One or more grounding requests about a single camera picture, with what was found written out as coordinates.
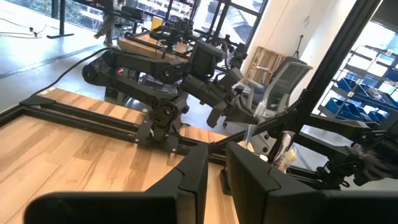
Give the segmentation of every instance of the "desk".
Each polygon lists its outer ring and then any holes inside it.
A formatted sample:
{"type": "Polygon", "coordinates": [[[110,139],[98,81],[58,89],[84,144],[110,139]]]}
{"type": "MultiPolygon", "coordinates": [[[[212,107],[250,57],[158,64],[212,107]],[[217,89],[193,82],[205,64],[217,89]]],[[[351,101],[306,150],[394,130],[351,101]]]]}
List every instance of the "desk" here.
{"type": "MultiPolygon", "coordinates": [[[[60,103],[141,123],[144,115],[122,106],[53,89],[60,103]]],[[[181,134],[212,142],[225,136],[195,127],[181,134]]],[[[0,128],[0,223],[22,223],[36,197],[54,191],[144,191],[182,159],[48,121],[21,116],[0,128]]],[[[238,223],[233,199],[223,194],[221,166],[209,164],[205,223],[238,223]]]]}
{"type": "MultiPolygon", "coordinates": [[[[154,44],[154,45],[156,45],[156,44],[161,45],[160,41],[158,42],[157,40],[149,37],[149,33],[144,33],[142,35],[135,36],[135,38],[146,41],[146,42],[154,44]]],[[[151,57],[151,58],[162,58],[162,54],[163,54],[163,52],[159,49],[156,50],[153,47],[149,47],[144,44],[135,42],[133,40],[128,40],[126,38],[119,39],[118,45],[119,45],[120,49],[125,52],[141,54],[141,55],[145,55],[145,56],[151,57]]],[[[185,50],[186,46],[187,46],[186,44],[178,42],[176,51],[178,51],[180,53],[184,53],[186,51],[185,50]]],[[[187,60],[185,58],[177,57],[177,56],[171,55],[171,54],[166,54],[165,59],[167,59],[167,60],[184,60],[184,61],[187,60]]]]}

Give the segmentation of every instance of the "black cable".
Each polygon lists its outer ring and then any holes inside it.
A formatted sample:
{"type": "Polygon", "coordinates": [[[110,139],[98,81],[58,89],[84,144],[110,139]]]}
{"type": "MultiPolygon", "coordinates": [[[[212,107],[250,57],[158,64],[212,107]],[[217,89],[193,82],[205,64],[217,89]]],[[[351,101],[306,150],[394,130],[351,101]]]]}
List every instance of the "black cable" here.
{"type": "Polygon", "coordinates": [[[81,59],[81,60],[78,61],[76,64],[74,64],[72,67],[70,67],[68,70],[66,70],[65,72],[63,72],[53,83],[51,83],[51,84],[49,84],[48,86],[46,86],[46,87],[44,87],[44,88],[42,88],[42,89],[36,91],[36,92],[33,93],[31,96],[37,95],[37,94],[39,94],[40,92],[42,92],[42,91],[44,91],[44,90],[50,88],[51,86],[54,86],[55,84],[57,84],[57,83],[61,80],[62,77],[64,77],[68,72],[70,72],[72,69],[74,69],[76,66],[78,66],[79,64],[81,64],[81,63],[84,62],[85,60],[88,60],[88,59],[94,57],[95,55],[99,54],[100,52],[103,52],[104,50],[111,50],[111,49],[112,49],[112,48],[103,48],[103,49],[97,50],[96,52],[94,52],[94,53],[91,54],[90,56],[87,56],[87,57],[81,59]]]}
{"type": "Polygon", "coordinates": [[[224,58],[224,64],[225,64],[225,69],[227,73],[229,72],[229,67],[228,67],[228,44],[226,43],[225,40],[223,40],[223,46],[224,46],[224,53],[225,53],[225,58],[224,58]]]}

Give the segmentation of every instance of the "table leg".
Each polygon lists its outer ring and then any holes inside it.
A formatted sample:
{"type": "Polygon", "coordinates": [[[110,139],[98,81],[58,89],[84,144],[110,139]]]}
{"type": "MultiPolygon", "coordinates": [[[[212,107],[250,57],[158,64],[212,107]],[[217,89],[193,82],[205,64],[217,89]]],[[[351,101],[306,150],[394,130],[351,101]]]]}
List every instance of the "table leg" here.
{"type": "Polygon", "coordinates": [[[47,35],[49,39],[55,39],[59,37],[68,37],[74,34],[65,34],[65,7],[66,0],[60,0],[60,33],[59,35],[47,35]]]}

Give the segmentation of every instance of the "wooden crate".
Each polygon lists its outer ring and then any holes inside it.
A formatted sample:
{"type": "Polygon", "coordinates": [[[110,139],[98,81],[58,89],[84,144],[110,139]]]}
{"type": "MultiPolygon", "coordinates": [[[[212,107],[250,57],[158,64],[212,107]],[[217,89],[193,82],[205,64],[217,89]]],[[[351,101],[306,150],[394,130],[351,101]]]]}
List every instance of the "wooden crate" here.
{"type": "Polygon", "coordinates": [[[263,85],[269,85],[272,73],[266,73],[262,79],[262,72],[257,72],[257,66],[268,68],[272,72],[276,71],[279,65],[285,60],[286,56],[278,54],[264,47],[258,47],[256,54],[250,64],[248,72],[244,76],[244,80],[253,80],[263,85]]]}

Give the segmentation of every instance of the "floor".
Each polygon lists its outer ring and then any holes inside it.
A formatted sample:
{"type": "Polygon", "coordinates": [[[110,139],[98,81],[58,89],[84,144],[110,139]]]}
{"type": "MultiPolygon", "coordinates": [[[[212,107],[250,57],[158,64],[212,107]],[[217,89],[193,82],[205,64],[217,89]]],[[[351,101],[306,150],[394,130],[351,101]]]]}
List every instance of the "floor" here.
{"type": "MultiPolygon", "coordinates": [[[[77,61],[103,47],[103,40],[92,38],[94,32],[71,24],[66,24],[65,28],[68,32],[74,32],[74,36],[48,39],[45,37],[47,34],[54,35],[58,32],[56,20],[3,0],[0,0],[0,9],[2,9],[0,18],[9,19],[28,27],[34,25],[37,30],[41,30],[47,25],[41,33],[42,38],[40,39],[0,37],[0,51],[2,52],[0,55],[0,65],[2,65],[0,67],[0,94],[2,96],[0,97],[0,111],[13,106],[35,91],[52,83],[77,61]],[[20,17],[21,14],[27,15],[26,17],[30,19],[20,17]]],[[[1,19],[0,27],[5,29],[5,32],[27,32],[27,28],[15,26],[1,19]]],[[[104,87],[93,86],[84,82],[81,77],[81,70],[85,63],[76,66],[55,86],[95,99],[112,102],[112,100],[104,97],[104,87]]],[[[199,114],[208,114],[211,108],[200,105],[199,101],[192,96],[188,98],[188,104],[191,110],[182,118],[185,123],[227,136],[242,130],[241,127],[234,124],[229,124],[227,128],[222,127],[222,119],[218,121],[218,125],[214,129],[211,129],[205,122],[207,115],[198,119],[199,114]]],[[[130,101],[126,106],[138,110],[143,107],[137,101],[130,101]]],[[[347,139],[334,134],[331,135],[322,130],[304,127],[303,131],[336,145],[349,144],[347,139]]],[[[316,152],[301,146],[297,146],[297,148],[299,157],[294,163],[296,166],[314,170],[327,161],[325,156],[316,152]]],[[[357,189],[354,184],[351,184],[351,186],[350,190],[357,189]]],[[[361,190],[364,189],[395,190],[398,189],[398,181],[371,182],[361,187],[361,190]]]]}

